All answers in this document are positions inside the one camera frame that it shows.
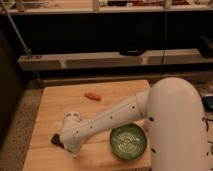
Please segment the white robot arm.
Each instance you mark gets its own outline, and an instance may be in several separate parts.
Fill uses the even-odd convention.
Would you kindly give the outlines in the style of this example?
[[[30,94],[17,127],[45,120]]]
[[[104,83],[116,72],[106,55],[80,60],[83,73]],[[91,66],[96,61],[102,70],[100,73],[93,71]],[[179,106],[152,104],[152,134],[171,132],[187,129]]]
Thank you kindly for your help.
[[[51,142],[77,153],[88,138],[142,119],[148,121],[152,171],[210,171],[200,94],[177,77],[161,79],[90,119],[67,112]]]

